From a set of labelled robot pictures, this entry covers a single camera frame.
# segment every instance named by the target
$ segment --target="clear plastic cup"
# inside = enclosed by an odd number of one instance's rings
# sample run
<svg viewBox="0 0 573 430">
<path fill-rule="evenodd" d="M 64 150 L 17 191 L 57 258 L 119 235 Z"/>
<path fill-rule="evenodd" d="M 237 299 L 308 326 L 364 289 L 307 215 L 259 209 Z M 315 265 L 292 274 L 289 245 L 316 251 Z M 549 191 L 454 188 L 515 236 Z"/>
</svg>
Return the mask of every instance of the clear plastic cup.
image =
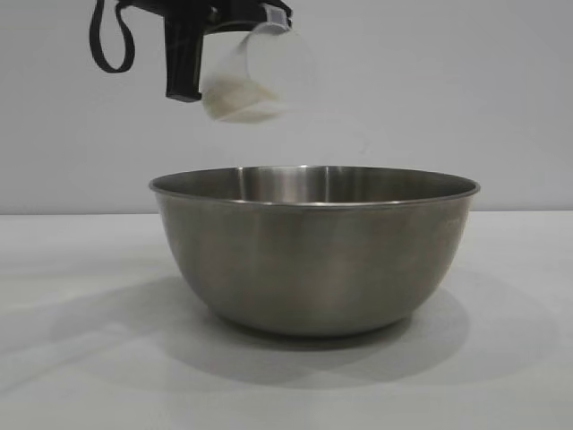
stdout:
<svg viewBox="0 0 573 430">
<path fill-rule="evenodd" d="M 314 59 L 303 38 L 270 21 L 205 76 L 202 102 L 215 120 L 256 124 L 307 106 L 315 88 Z"/>
</svg>

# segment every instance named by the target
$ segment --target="white tabletop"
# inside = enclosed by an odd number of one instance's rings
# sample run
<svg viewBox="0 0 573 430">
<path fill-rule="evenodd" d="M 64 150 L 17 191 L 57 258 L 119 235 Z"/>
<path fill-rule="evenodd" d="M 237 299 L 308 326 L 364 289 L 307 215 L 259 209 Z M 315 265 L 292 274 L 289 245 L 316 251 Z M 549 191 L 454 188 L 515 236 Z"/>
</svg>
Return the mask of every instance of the white tabletop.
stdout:
<svg viewBox="0 0 573 430">
<path fill-rule="evenodd" d="M 440 290 L 355 340 L 210 315 L 158 216 L 0 218 L 0 429 L 573 428 L 573 212 L 476 212 Z"/>
</svg>

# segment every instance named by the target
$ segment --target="white wall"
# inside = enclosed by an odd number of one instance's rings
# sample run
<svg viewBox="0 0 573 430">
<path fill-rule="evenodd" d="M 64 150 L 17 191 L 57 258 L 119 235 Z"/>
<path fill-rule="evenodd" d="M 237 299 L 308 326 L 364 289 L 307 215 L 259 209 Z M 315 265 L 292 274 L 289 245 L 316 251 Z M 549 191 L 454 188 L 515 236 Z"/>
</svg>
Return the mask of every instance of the white wall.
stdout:
<svg viewBox="0 0 573 430">
<path fill-rule="evenodd" d="M 105 41 L 119 58 L 111 4 Z M 571 0 L 289 4 L 322 102 L 306 120 L 249 127 L 163 97 L 157 17 L 126 12 L 136 63 L 112 76 L 88 50 L 93 0 L 3 2 L 0 212 L 154 211 L 154 176 L 323 163 L 469 176 L 478 209 L 573 209 Z M 209 36 L 206 64 L 237 40 Z"/>
</svg>

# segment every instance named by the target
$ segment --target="black strap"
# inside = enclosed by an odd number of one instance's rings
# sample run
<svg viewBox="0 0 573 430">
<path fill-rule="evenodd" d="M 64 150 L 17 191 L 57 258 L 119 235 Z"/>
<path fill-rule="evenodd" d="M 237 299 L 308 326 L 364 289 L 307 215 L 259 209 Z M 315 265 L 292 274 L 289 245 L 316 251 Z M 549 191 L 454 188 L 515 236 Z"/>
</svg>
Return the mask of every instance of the black strap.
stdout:
<svg viewBox="0 0 573 430">
<path fill-rule="evenodd" d="M 124 35 L 125 55 L 122 64 L 115 68 L 107 62 L 104 51 L 101 48 L 101 40 L 99 33 L 101 29 L 101 22 L 104 14 L 105 0 L 96 0 L 96 9 L 93 12 L 90 23 L 90 49 L 93 59 L 96 64 L 105 72 L 108 73 L 123 73 L 132 68 L 133 59 L 135 58 L 135 42 L 133 35 L 122 18 L 122 10 L 132 4 L 132 0 L 118 0 L 115 5 L 115 17 L 119 23 L 119 28 Z"/>
</svg>

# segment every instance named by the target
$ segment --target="mixing bowl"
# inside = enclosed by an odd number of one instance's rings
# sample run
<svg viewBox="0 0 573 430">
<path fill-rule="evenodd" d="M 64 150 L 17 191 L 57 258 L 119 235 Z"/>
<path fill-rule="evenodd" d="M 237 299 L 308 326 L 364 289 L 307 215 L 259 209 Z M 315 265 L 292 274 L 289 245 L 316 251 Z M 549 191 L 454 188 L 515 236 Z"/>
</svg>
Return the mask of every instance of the mixing bowl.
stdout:
<svg viewBox="0 0 573 430">
<path fill-rule="evenodd" d="M 222 168 L 151 182 L 171 251 L 223 318 L 295 336 L 370 331 L 438 287 L 469 179 L 340 166 Z"/>
</svg>

